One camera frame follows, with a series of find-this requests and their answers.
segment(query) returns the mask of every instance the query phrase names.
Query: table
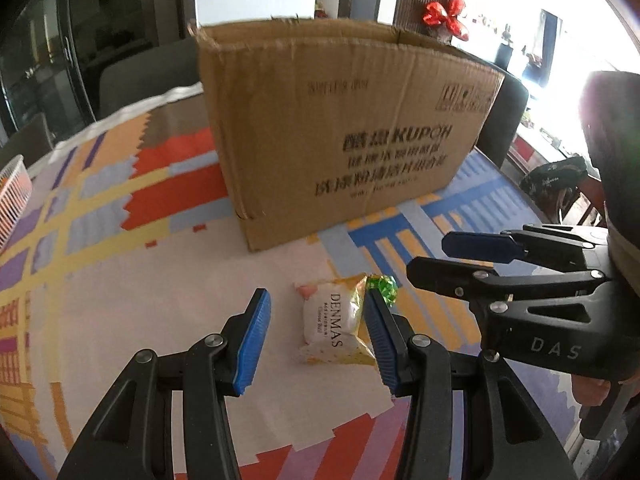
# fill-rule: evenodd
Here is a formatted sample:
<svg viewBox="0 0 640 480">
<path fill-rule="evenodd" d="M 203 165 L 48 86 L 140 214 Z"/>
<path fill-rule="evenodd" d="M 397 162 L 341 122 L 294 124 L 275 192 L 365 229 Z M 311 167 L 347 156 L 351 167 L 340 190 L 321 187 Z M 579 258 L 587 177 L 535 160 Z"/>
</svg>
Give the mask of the table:
<svg viewBox="0 0 640 480">
<path fill-rule="evenodd" d="M 55 478 L 137 350 L 187 349 L 243 311 L 257 286 L 272 296 L 270 330 L 254 384 L 227 403 L 243 479 L 393 478 L 407 400 L 392 400 L 374 367 L 302 363 L 294 283 L 392 274 L 398 309 L 417 332 L 476 353 L 466 304 L 414 289 L 404 265 L 443 257 L 440 239 L 450 230 L 538 222 L 527 199 L 474 151 L 438 193 L 251 254 L 198 88 L 124 109 L 56 147 L 31 173 L 27 211 L 0 255 L 0 422 L 41 479 Z M 514 368 L 564 441 L 577 420 L 570 381 Z M 174 400 L 174 467 L 183 479 L 180 394 Z M 460 476 L 461 402 L 456 396 L 452 478 Z"/>
</svg>

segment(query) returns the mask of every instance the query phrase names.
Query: patterned tablecloth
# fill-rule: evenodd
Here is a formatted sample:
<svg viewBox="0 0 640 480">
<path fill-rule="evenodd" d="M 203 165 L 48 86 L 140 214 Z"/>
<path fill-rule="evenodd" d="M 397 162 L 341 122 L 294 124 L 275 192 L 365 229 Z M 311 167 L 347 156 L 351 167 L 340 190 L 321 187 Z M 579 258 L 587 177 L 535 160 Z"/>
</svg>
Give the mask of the patterned tablecloth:
<svg viewBox="0 0 640 480">
<path fill-rule="evenodd" d="M 416 332 L 478 352 L 466 304 L 414 289 L 404 266 L 413 256 L 444 256 L 440 239 L 450 230 L 498 232 L 538 218 L 473 152 L 441 192 L 251 254 L 227 197 L 203 96 L 167 101 L 92 126 L 40 165 L 28 209 L 0 255 L 2 426 L 41 479 L 55 478 L 137 350 L 187 349 L 220 330 L 263 286 L 273 313 L 254 384 L 227 403 L 243 479 L 393 478 L 407 401 L 392 400 L 371 366 L 302 364 L 302 305 L 293 284 L 392 274 L 398 308 Z M 515 368 L 566 439 L 577 420 L 567 379 Z M 180 395 L 174 397 L 174 464 L 182 478 L 182 413 Z M 460 476 L 462 453 L 462 398 L 455 402 L 452 478 Z"/>
</svg>

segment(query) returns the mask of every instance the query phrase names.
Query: cardboard box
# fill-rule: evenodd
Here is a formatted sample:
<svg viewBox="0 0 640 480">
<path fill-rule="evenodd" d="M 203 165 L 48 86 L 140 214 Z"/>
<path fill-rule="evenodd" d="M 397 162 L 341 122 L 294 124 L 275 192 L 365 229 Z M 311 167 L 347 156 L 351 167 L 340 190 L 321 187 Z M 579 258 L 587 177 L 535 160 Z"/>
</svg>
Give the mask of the cardboard box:
<svg viewBox="0 0 640 480">
<path fill-rule="evenodd" d="M 228 23 L 196 39 L 252 250 L 445 187 L 502 83 L 453 47 L 378 23 Z"/>
</svg>

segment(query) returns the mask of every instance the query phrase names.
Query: red decoration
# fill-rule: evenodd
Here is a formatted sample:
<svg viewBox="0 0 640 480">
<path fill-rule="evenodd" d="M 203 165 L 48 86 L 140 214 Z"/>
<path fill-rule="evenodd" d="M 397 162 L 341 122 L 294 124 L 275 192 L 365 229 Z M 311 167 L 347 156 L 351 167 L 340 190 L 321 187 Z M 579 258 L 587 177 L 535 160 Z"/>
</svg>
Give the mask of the red decoration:
<svg viewBox="0 0 640 480">
<path fill-rule="evenodd" d="M 458 19 L 463 10 L 465 10 L 464 0 L 449 0 L 447 10 L 439 2 L 433 1 L 424 6 L 422 20 L 428 27 L 437 27 L 445 23 L 449 32 L 456 38 L 469 41 L 469 31 Z"/>
</svg>

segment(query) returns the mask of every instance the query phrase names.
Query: human hand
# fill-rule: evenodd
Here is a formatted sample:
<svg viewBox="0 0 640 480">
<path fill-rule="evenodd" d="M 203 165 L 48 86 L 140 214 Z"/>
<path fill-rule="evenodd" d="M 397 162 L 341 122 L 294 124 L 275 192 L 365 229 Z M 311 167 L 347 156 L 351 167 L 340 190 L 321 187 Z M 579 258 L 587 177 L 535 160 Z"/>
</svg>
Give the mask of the human hand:
<svg viewBox="0 0 640 480">
<path fill-rule="evenodd" d="M 636 383 L 636 389 L 633 392 L 633 397 L 640 393 L 640 372 L 629 378 L 626 381 L 621 381 L 621 384 Z M 604 402 L 604 399 L 609 395 L 611 383 L 604 379 L 591 379 L 589 377 L 581 377 L 578 375 L 571 376 L 572 392 L 574 393 L 574 399 L 576 402 L 583 406 L 599 406 Z"/>
</svg>

